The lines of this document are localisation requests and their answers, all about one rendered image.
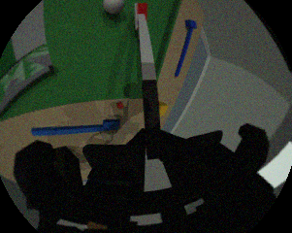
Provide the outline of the yellow rectangular block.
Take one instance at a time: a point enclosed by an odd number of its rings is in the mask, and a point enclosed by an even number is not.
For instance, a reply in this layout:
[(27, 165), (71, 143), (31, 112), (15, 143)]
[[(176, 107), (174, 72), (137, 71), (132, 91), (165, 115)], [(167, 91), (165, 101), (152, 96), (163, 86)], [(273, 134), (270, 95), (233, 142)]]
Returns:
[(164, 104), (164, 102), (160, 102), (158, 101), (158, 114), (160, 114), (160, 116), (164, 116), (166, 109), (168, 109), (169, 105)]

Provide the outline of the green flat mat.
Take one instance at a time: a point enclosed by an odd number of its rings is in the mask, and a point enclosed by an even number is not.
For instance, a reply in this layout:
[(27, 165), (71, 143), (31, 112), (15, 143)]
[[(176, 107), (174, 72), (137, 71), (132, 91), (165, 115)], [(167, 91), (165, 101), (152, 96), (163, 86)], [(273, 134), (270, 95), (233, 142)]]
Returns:
[(153, 61), (174, 0), (125, 0), (119, 13), (104, 0), (44, 0), (44, 27), (52, 71), (30, 83), (2, 110), (0, 120), (57, 105), (143, 98), (141, 44), (134, 4), (148, 4)]

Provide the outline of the red cube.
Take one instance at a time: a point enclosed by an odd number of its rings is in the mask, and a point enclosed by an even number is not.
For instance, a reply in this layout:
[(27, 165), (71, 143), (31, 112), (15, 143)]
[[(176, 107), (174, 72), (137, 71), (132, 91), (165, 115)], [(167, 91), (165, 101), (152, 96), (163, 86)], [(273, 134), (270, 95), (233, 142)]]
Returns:
[(123, 106), (122, 102), (117, 102), (116, 105), (118, 106), (119, 109), (125, 108), (125, 106)]

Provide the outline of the white golf ball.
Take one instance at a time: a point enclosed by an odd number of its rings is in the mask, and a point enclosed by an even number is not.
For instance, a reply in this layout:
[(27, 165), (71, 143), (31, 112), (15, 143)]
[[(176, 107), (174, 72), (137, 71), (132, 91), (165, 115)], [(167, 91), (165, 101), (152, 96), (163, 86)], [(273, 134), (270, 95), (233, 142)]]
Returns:
[(123, 5), (126, 5), (125, 0), (104, 0), (103, 3), (103, 7), (106, 9), (106, 12), (112, 13), (112, 15), (122, 11)]

